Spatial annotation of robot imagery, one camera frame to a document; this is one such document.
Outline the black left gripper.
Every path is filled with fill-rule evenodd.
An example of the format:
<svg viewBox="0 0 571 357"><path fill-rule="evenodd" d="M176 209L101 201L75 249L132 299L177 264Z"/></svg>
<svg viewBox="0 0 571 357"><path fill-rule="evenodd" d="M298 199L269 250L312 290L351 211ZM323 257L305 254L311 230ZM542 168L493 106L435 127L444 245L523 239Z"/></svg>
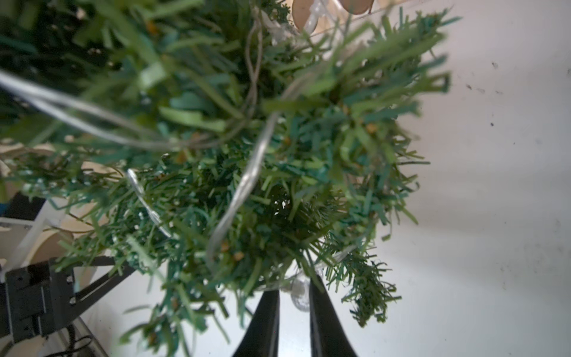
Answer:
<svg viewBox="0 0 571 357"><path fill-rule="evenodd" d="M1 337L18 344L62 330L135 271L125 263L79 289L75 271L81 267L59 269L51 258L8 272L1 283Z"/></svg>

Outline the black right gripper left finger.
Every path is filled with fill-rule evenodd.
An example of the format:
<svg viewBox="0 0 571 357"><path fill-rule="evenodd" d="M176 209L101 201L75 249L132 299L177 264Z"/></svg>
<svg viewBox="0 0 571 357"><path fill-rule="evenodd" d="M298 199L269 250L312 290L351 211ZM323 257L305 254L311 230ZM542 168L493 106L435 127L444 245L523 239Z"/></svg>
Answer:
<svg viewBox="0 0 571 357"><path fill-rule="evenodd" d="M233 357L277 357L279 350L280 293L264 292Z"/></svg>

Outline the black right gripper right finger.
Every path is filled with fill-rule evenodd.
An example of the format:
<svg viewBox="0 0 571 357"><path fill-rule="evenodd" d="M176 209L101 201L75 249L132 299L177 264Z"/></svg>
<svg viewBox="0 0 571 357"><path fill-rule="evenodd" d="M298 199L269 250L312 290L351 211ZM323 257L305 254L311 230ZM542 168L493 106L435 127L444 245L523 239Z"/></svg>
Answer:
<svg viewBox="0 0 571 357"><path fill-rule="evenodd" d="M311 356L357 357L321 278L318 278L316 283L311 282L309 301Z"/></svg>

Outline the small green christmas tree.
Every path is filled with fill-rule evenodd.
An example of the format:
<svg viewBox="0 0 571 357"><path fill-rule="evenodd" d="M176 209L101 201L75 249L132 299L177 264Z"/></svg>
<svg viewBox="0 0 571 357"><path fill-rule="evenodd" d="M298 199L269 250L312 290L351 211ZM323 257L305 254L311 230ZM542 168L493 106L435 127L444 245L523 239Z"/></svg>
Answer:
<svg viewBox="0 0 571 357"><path fill-rule="evenodd" d="M396 287L372 248L410 217L424 159L398 122L446 93L448 9L334 22L314 37L284 1L3 1L1 156L34 198L85 208L59 270L104 254L160 283L123 335L191 355L300 275L383 323Z"/></svg>

